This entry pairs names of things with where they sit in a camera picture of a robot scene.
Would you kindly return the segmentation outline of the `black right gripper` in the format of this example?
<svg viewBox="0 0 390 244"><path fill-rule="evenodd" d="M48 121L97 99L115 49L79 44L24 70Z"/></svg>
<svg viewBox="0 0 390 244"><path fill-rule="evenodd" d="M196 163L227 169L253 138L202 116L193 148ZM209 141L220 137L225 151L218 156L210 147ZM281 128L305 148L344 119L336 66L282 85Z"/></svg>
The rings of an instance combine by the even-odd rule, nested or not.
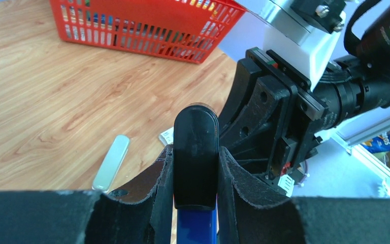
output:
<svg viewBox="0 0 390 244"><path fill-rule="evenodd" d="M238 61L219 115L220 144L273 188L315 155L329 126L328 86L310 81L274 51L251 48Z"/></svg>

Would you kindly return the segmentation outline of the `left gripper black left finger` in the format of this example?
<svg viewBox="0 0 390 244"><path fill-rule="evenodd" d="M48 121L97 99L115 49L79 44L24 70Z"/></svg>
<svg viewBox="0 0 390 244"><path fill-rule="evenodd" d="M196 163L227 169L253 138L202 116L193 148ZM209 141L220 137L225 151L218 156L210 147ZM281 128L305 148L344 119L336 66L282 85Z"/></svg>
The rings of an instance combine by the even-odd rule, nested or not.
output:
<svg viewBox="0 0 390 244"><path fill-rule="evenodd" d="M170 243L173 148L126 184L94 190L0 191L0 243Z"/></svg>

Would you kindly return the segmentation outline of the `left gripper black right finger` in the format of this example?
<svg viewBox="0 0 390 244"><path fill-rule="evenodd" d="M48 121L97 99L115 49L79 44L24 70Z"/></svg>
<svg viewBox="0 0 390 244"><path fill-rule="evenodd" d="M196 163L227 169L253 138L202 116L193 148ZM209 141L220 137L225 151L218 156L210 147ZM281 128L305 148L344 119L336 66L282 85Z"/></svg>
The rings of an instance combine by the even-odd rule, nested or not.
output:
<svg viewBox="0 0 390 244"><path fill-rule="evenodd" d="M218 156L221 243L390 243L390 198L289 198Z"/></svg>

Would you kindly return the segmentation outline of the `grey white stapler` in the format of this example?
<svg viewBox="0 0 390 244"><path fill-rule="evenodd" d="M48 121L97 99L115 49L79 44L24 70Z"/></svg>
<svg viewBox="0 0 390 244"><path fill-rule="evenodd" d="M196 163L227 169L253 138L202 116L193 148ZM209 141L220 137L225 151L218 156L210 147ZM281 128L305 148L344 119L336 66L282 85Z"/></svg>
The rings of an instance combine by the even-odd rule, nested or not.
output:
<svg viewBox="0 0 390 244"><path fill-rule="evenodd" d="M95 191L108 192L127 154L130 139L117 135L107 151L91 188Z"/></svg>

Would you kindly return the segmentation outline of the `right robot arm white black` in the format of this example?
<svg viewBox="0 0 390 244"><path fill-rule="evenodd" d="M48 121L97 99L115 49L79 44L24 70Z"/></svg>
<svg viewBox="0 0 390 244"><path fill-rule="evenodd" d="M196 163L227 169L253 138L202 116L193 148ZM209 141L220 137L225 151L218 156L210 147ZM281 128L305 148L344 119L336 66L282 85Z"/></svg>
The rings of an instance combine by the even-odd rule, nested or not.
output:
<svg viewBox="0 0 390 244"><path fill-rule="evenodd" d="M347 55L312 79L286 47L251 48L238 61L219 116L220 145L260 180L278 186L317 154L319 132L390 106L390 6L358 38L354 24L378 1L362 2L344 32Z"/></svg>

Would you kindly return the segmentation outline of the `white staple box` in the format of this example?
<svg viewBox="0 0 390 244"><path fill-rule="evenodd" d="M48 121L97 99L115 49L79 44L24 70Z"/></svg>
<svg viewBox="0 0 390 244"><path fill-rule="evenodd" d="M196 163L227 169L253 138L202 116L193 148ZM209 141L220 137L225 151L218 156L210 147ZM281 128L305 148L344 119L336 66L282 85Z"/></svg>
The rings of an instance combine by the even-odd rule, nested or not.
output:
<svg viewBox="0 0 390 244"><path fill-rule="evenodd" d="M174 128L171 127L169 129L167 129L166 131L163 131L162 133L159 134L158 138L164 146L173 144Z"/></svg>

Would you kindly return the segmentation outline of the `red plastic shopping basket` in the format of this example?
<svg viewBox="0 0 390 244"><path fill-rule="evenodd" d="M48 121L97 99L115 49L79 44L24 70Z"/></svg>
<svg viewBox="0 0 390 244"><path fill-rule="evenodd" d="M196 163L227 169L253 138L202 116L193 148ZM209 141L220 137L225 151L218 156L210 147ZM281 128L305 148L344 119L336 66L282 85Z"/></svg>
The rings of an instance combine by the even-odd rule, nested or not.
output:
<svg viewBox="0 0 390 244"><path fill-rule="evenodd" d="M235 1L50 2L67 42L200 64L245 14Z"/></svg>

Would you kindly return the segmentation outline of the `blue snack bag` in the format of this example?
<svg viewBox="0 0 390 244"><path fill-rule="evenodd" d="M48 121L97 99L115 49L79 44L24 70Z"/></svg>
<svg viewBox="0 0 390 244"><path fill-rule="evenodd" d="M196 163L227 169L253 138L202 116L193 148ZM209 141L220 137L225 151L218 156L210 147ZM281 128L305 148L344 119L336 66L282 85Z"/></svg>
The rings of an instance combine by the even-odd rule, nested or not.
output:
<svg viewBox="0 0 390 244"><path fill-rule="evenodd" d="M384 153L390 151L390 130L361 144L368 152Z"/></svg>

